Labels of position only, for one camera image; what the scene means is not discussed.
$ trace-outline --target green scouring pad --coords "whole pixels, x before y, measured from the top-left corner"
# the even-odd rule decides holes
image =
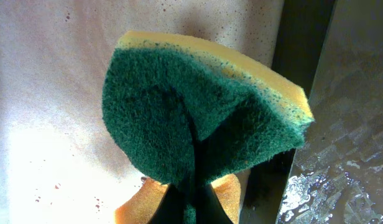
[[[106,74],[103,119],[137,169],[187,192],[302,146],[313,116],[299,86],[234,50],[128,32]]]

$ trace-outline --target yellow foam layer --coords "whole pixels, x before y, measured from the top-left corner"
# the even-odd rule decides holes
[[[148,178],[140,191],[115,211],[116,224],[145,224],[153,217],[168,185]],[[233,223],[238,223],[241,187],[234,174],[212,182],[224,212]]]
[[[258,89],[268,89],[263,93],[271,105],[284,118],[297,126],[310,123],[310,111],[305,92],[298,85],[272,71],[265,65],[220,44],[196,37],[179,34],[129,31],[123,35],[117,48],[171,48],[193,55],[209,66],[220,66],[224,75],[248,80]]]

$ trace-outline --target dish sponge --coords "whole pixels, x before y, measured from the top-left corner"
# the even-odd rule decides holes
[[[211,184],[226,215],[233,223],[238,223],[241,188],[237,177],[234,174],[229,174]],[[162,185],[153,179],[147,178],[141,189],[116,210],[115,223],[148,223],[159,207],[167,187],[168,185]]]
[[[149,177],[183,192],[300,147],[303,90],[253,59],[195,37],[130,31],[103,87],[103,119]]]

